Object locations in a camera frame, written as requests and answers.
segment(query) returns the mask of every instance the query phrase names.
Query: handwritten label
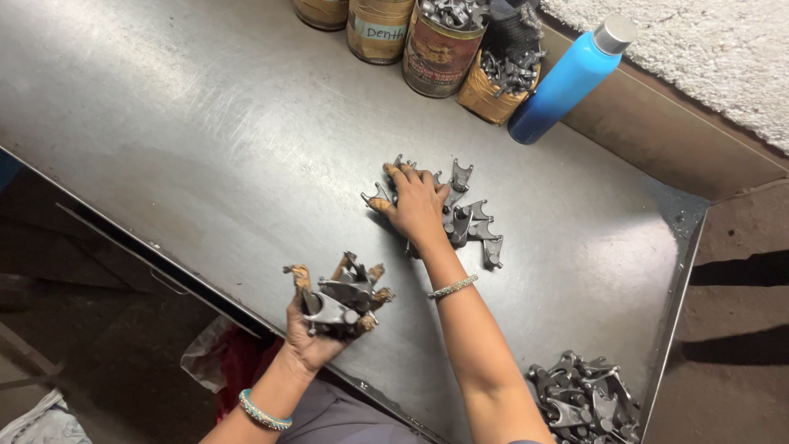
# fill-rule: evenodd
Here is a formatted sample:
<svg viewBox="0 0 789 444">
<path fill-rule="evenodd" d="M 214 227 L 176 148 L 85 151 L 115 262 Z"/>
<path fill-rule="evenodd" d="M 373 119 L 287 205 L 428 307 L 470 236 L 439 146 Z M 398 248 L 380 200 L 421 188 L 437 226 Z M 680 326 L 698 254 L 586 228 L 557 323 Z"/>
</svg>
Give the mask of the handwritten label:
<svg viewBox="0 0 789 444">
<path fill-rule="evenodd" d="M 400 26 L 386 26 L 385 24 L 376 24 L 363 21 L 356 17 L 353 24 L 353 29 L 366 39 L 374 40 L 403 40 L 406 38 L 406 25 Z"/>
</svg>

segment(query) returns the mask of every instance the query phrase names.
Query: bottle cap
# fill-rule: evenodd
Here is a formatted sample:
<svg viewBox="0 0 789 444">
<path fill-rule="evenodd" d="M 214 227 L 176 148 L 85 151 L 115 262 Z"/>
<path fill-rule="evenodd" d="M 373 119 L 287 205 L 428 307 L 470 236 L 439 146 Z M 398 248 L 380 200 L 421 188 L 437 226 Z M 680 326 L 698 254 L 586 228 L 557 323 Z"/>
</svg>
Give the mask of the bottle cap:
<svg viewBox="0 0 789 444">
<path fill-rule="evenodd" d="M 605 17 L 603 23 L 594 30 L 592 41 L 600 51 L 608 55 L 619 55 L 638 36 L 636 26 L 618 14 Z"/>
</svg>

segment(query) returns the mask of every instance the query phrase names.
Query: scratched metal surface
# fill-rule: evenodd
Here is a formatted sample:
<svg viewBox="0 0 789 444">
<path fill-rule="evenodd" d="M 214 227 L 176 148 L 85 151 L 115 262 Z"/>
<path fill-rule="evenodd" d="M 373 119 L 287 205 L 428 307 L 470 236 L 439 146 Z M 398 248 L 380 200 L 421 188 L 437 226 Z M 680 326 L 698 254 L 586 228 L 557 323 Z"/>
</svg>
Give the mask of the scratched metal surface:
<svg viewBox="0 0 789 444">
<path fill-rule="evenodd" d="M 0 0 L 0 145 L 275 327 L 283 265 L 384 262 L 398 298 L 335 365 L 451 442 L 467 422 L 424 270 L 359 198 L 382 162 L 475 165 L 463 202 L 489 200 L 504 268 L 460 256 L 522 369 L 605 354 L 642 396 L 707 205 L 561 124 L 521 146 L 287 0 Z"/>
</svg>

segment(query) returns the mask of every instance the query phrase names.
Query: textured wall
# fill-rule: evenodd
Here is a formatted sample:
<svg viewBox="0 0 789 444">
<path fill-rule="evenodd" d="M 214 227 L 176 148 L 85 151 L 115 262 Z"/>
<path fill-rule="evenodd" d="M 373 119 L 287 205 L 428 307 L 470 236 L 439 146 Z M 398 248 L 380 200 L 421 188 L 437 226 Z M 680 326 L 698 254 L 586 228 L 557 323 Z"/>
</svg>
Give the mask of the textured wall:
<svg viewBox="0 0 789 444">
<path fill-rule="evenodd" d="M 626 55 L 789 155 L 788 0 L 542 0 L 580 30 L 609 13 L 639 37 Z"/>
</svg>

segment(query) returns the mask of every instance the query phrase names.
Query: beaded bracelet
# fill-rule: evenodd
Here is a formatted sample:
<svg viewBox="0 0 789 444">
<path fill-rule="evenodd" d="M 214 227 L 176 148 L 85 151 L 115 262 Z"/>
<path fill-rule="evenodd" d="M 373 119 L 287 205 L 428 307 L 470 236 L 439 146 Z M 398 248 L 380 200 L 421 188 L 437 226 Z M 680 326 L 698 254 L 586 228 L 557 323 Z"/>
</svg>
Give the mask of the beaded bracelet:
<svg viewBox="0 0 789 444">
<path fill-rule="evenodd" d="M 241 408 L 243 408 L 255 421 L 277 431 L 287 430 L 287 428 L 294 423 L 291 418 L 287 420 L 278 420 L 274 416 L 264 413 L 249 400 L 249 391 L 250 389 L 242 390 L 241 393 L 238 394 L 238 400 L 241 402 Z"/>
<path fill-rule="evenodd" d="M 454 284 L 450 285 L 449 287 L 441 288 L 440 290 L 435 290 L 433 293 L 428 294 L 428 299 L 435 299 L 440 298 L 441 296 L 446 296 L 450 293 L 454 293 L 457 290 L 460 290 L 463 287 L 468 287 L 471 285 L 475 280 L 477 280 L 477 275 L 472 274 L 471 276 L 465 278 L 464 280 L 459 280 Z"/>
</svg>

